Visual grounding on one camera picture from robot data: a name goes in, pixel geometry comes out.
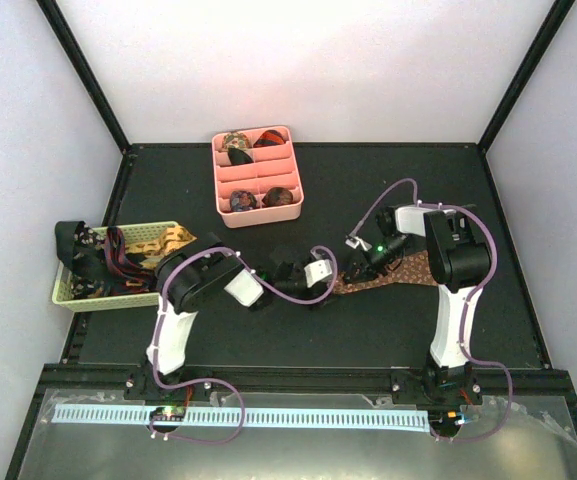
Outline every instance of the brown patterned fabric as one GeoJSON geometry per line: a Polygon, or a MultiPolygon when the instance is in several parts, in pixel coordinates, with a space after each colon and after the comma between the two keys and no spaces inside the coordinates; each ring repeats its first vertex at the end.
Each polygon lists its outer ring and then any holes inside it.
{"type": "Polygon", "coordinates": [[[386,267],[391,270],[388,275],[379,276],[379,278],[371,280],[370,282],[346,285],[343,281],[344,272],[340,272],[339,275],[337,275],[333,293],[344,295],[369,288],[383,287],[391,283],[410,283],[413,285],[427,285],[429,287],[437,286],[437,282],[435,282],[430,273],[427,251],[424,250],[423,252],[405,256],[401,266],[392,271],[393,268],[397,267],[398,262],[399,260],[395,260],[386,267]]]}

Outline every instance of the fabric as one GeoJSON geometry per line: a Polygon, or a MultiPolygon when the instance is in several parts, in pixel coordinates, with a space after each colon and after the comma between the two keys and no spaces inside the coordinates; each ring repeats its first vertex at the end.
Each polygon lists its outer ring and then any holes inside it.
{"type": "Polygon", "coordinates": [[[230,194],[230,209],[233,212],[246,212],[257,208],[255,196],[245,190],[235,190],[230,194]]]}
{"type": "Polygon", "coordinates": [[[252,158],[250,158],[250,155],[248,155],[243,150],[239,150],[238,148],[228,149],[228,160],[230,160],[230,164],[234,167],[253,163],[253,160],[252,158]]]}
{"type": "Polygon", "coordinates": [[[253,145],[254,148],[260,147],[274,147],[275,145],[283,145],[286,141],[277,130],[266,130],[261,134],[259,139],[253,145]]]}
{"type": "Polygon", "coordinates": [[[125,252],[121,230],[108,230],[110,241],[82,221],[55,225],[57,257],[71,272],[75,300],[141,293],[153,287],[152,271],[139,265],[146,257],[125,252]]]}
{"type": "Polygon", "coordinates": [[[245,150],[252,147],[250,145],[250,139],[244,133],[230,132],[224,135],[221,148],[222,150],[227,150],[229,148],[239,148],[245,150]]]}
{"type": "Polygon", "coordinates": [[[165,257],[169,253],[185,247],[197,240],[192,233],[181,225],[166,228],[159,238],[152,242],[135,242],[126,245],[126,253],[143,253],[147,258],[165,257]]]}
{"type": "Polygon", "coordinates": [[[118,279],[113,285],[115,294],[147,293],[155,285],[155,275],[126,255],[126,241],[117,227],[108,227],[104,242],[104,255],[108,271],[118,279]]]}
{"type": "Polygon", "coordinates": [[[337,295],[344,295],[361,290],[367,290],[369,288],[382,287],[392,283],[409,283],[413,285],[427,285],[431,287],[437,286],[437,282],[435,282],[435,279],[430,273],[427,251],[424,250],[423,252],[413,253],[412,255],[405,256],[402,260],[401,266],[393,271],[397,265],[397,262],[398,260],[395,260],[391,265],[386,267],[390,270],[388,275],[380,276],[379,278],[369,282],[346,285],[343,281],[344,272],[340,272],[339,275],[337,275],[333,293],[337,295]]]}
{"type": "Polygon", "coordinates": [[[292,203],[292,192],[284,187],[273,187],[261,199],[266,207],[279,207],[281,205],[290,205],[292,203]]]}

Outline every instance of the cable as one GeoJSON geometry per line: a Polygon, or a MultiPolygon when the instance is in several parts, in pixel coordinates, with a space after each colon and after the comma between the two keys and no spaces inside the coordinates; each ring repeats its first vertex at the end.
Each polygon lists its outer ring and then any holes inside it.
{"type": "Polygon", "coordinates": [[[401,185],[402,183],[412,183],[412,203],[417,204],[417,191],[419,190],[419,188],[417,186],[417,181],[413,178],[402,178],[401,180],[397,180],[395,183],[393,183],[391,186],[389,186],[386,190],[384,190],[381,195],[379,195],[377,197],[377,200],[375,200],[375,202],[371,205],[371,207],[368,209],[366,214],[362,217],[361,220],[359,220],[357,225],[355,225],[355,228],[352,229],[352,232],[350,232],[350,234],[349,234],[350,237],[354,237],[357,235],[357,232],[359,232],[359,229],[361,227],[363,227],[364,223],[366,222],[366,220],[368,219],[368,217],[370,216],[372,211],[375,208],[377,208],[377,206],[381,203],[381,201],[384,199],[384,197],[386,195],[388,195],[392,190],[397,188],[399,185],[401,185]]]}
{"type": "Polygon", "coordinates": [[[461,322],[459,324],[459,348],[461,348],[461,352],[464,354],[464,356],[470,362],[474,363],[475,365],[480,365],[482,367],[496,367],[496,368],[500,368],[501,370],[503,370],[504,374],[506,375],[506,380],[508,381],[508,405],[506,406],[506,411],[504,412],[504,416],[502,417],[500,422],[492,430],[490,430],[489,432],[483,433],[481,435],[478,435],[476,437],[471,437],[471,438],[442,437],[432,427],[430,427],[431,435],[433,437],[435,437],[435,439],[437,439],[437,440],[444,440],[444,441],[449,441],[451,443],[461,443],[461,444],[474,443],[474,442],[478,442],[480,440],[485,440],[485,439],[493,436],[499,430],[501,430],[503,428],[503,426],[506,424],[506,422],[508,421],[508,418],[510,417],[510,411],[512,409],[513,383],[512,383],[512,376],[510,375],[510,370],[508,370],[508,367],[506,367],[501,362],[476,359],[472,355],[470,355],[470,352],[465,347],[465,343],[466,343],[466,341],[465,341],[466,317],[468,316],[468,307],[470,305],[470,300],[472,299],[472,297],[475,296],[475,294],[477,294],[477,292],[479,292],[482,288],[484,288],[488,284],[488,282],[490,282],[493,275],[495,274],[495,271],[497,270],[497,247],[495,245],[495,240],[492,237],[492,234],[490,233],[490,230],[488,230],[488,227],[486,227],[484,222],[482,222],[481,219],[479,219],[479,217],[477,217],[477,215],[472,213],[470,210],[467,210],[463,207],[459,207],[457,205],[438,205],[438,204],[430,204],[430,203],[419,203],[418,206],[426,207],[426,208],[439,209],[439,210],[442,210],[442,209],[455,210],[457,212],[463,213],[466,217],[468,217],[470,220],[472,220],[481,229],[481,231],[484,234],[484,237],[486,237],[486,243],[488,244],[488,250],[490,251],[490,270],[488,270],[488,274],[484,277],[484,279],[474,289],[472,289],[470,291],[470,293],[468,295],[466,295],[466,300],[464,301],[464,308],[461,311],[461,322]]]}
{"type": "Polygon", "coordinates": [[[165,440],[167,440],[168,438],[174,438],[177,440],[185,440],[187,442],[191,442],[191,443],[197,443],[200,445],[223,445],[225,443],[228,443],[229,441],[231,441],[232,439],[234,439],[237,435],[239,435],[241,433],[241,430],[243,429],[244,426],[244,421],[246,419],[246,407],[244,405],[244,400],[241,397],[241,394],[239,393],[239,391],[230,383],[224,381],[224,380],[220,380],[218,378],[198,378],[195,380],[190,380],[187,382],[181,382],[181,383],[177,383],[175,385],[166,385],[165,383],[163,383],[161,381],[161,379],[159,378],[159,339],[161,337],[161,330],[163,328],[163,319],[166,315],[166,311],[168,310],[168,289],[170,288],[170,284],[172,283],[172,281],[175,279],[175,277],[177,275],[179,275],[179,272],[181,272],[184,268],[186,268],[188,265],[190,265],[191,263],[199,260],[200,258],[204,258],[206,255],[212,255],[214,253],[223,253],[223,254],[227,254],[227,255],[234,255],[234,257],[239,260],[239,262],[241,262],[241,264],[244,266],[244,268],[251,273],[251,275],[263,286],[265,286],[268,290],[270,290],[271,292],[275,293],[276,295],[278,295],[279,297],[288,300],[290,302],[293,303],[297,303],[300,305],[312,305],[315,303],[319,303],[320,301],[322,301],[323,299],[325,299],[326,297],[328,297],[332,291],[333,288],[335,286],[335,281],[337,279],[337,259],[335,258],[335,255],[326,247],[321,246],[321,245],[317,245],[316,247],[313,247],[311,252],[313,254],[315,254],[315,252],[318,251],[322,251],[324,252],[326,255],[328,255],[328,257],[331,260],[332,263],[332,279],[330,281],[330,285],[328,286],[328,288],[326,289],[326,291],[320,295],[319,297],[312,299],[312,300],[301,300],[298,298],[293,298],[290,297],[288,295],[286,295],[283,292],[280,292],[279,290],[277,290],[276,288],[274,288],[272,285],[270,285],[269,283],[267,283],[266,281],[264,281],[263,279],[259,278],[255,273],[254,270],[251,269],[246,262],[243,261],[243,259],[241,259],[239,257],[239,254],[237,252],[235,252],[234,250],[227,248],[227,247],[213,247],[213,248],[209,248],[207,250],[204,250],[203,252],[199,252],[196,253],[195,255],[190,256],[189,258],[187,258],[186,260],[184,260],[183,262],[181,262],[181,264],[179,264],[177,267],[175,267],[175,269],[170,273],[170,275],[168,275],[168,278],[166,279],[166,281],[164,282],[163,288],[162,288],[162,292],[161,292],[161,297],[162,297],[162,307],[161,307],[161,312],[157,318],[157,323],[155,324],[155,330],[153,332],[153,337],[152,337],[152,346],[153,346],[153,358],[152,358],[152,375],[153,375],[153,379],[155,380],[155,383],[157,384],[157,386],[159,386],[160,388],[163,388],[165,390],[177,390],[179,388],[184,388],[184,387],[190,387],[191,385],[196,385],[196,384],[201,384],[201,383],[216,383],[218,385],[222,385],[224,387],[226,387],[227,389],[229,389],[230,391],[232,391],[235,396],[237,397],[237,400],[239,401],[239,405],[241,407],[241,418],[239,419],[239,423],[237,424],[237,428],[235,429],[235,431],[228,437],[222,439],[222,440],[201,440],[198,438],[192,438],[192,437],[187,437],[184,435],[175,435],[175,434],[171,434],[171,433],[166,433],[166,434],[162,434],[160,432],[157,432],[154,429],[154,421],[155,418],[153,418],[153,420],[150,422],[150,433],[152,434],[152,437],[155,438],[157,435],[162,435],[164,437],[165,440]]]}

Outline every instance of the glass panel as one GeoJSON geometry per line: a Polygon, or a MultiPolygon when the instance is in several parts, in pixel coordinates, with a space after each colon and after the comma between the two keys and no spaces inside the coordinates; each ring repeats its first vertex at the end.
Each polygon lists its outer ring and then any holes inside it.
{"type": "MultiPolygon", "coordinates": [[[[360,395],[246,395],[250,406],[393,408],[360,395]]],[[[479,419],[460,435],[492,428],[505,400],[485,397],[479,419]]],[[[577,479],[577,441],[560,397],[518,397],[508,424],[469,445],[427,434],[362,430],[244,429],[232,443],[206,447],[150,438],[145,427],[52,424],[57,403],[124,402],[121,392],[51,391],[46,395],[20,478],[41,479],[577,479]]],[[[233,406],[230,398],[214,404],[233,406]]],[[[225,428],[186,428],[218,439],[225,428]]]]}

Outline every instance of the black frame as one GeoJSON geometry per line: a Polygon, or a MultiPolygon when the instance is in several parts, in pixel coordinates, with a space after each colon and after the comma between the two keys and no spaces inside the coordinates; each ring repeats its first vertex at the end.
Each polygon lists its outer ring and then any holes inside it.
{"type": "MultiPolygon", "coordinates": [[[[73,67],[79,75],[86,91],[99,111],[104,123],[112,134],[117,147],[123,157],[112,195],[104,215],[103,225],[116,223],[117,215],[130,179],[133,162],[132,151],[138,148],[132,145],[123,132],[106,96],[97,82],[76,38],[74,37],[66,19],[60,11],[56,0],[37,0],[44,12],[55,35],[61,43],[64,51],[70,59],[73,67]]],[[[535,342],[541,350],[544,358],[544,368],[541,370],[512,370],[517,395],[547,395],[562,396],[566,400],[568,410],[573,420],[577,434],[577,395],[568,372],[552,370],[550,357],[541,329],[537,321],[532,302],[528,294],[517,253],[510,239],[510,230],[505,221],[501,201],[494,185],[486,152],[490,149],[496,136],[502,129],[512,108],[517,102],[521,92],[527,85],[534,73],[539,61],[550,45],[552,39],[563,23],[567,13],[574,4],[574,0],[555,0],[546,16],[541,28],[537,32],[528,52],[526,53],[519,69],[513,77],[504,97],[490,120],[483,136],[477,144],[481,161],[486,169],[489,186],[493,192],[495,204],[503,219],[502,227],[504,234],[509,239],[512,247],[514,267],[522,283],[522,290],[531,310],[535,331],[538,332],[535,342]]],[[[74,315],[71,328],[64,347],[61,364],[47,364],[42,371],[39,384],[33,396],[28,414],[26,416],[17,447],[15,449],[7,479],[17,478],[23,458],[28,447],[39,408],[45,392],[51,388],[88,389],[103,388],[114,390],[127,390],[126,382],[130,378],[134,365],[78,365],[79,351],[86,336],[86,327],[89,314],[77,313],[74,315]]],[[[303,392],[303,393],[365,393],[365,394],[392,394],[393,375],[397,372],[414,372],[412,369],[271,369],[271,368],[235,368],[235,367],[211,367],[207,372],[203,367],[189,367],[188,375],[207,374],[218,376],[234,382],[242,391],[266,391],[266,392],[303,392]]],[[[477,381],[482,388],[482,393],[491,395],[504,395],[506,393],[506,380],[501,372],[492,370],[477,370],[477,381]]]]}

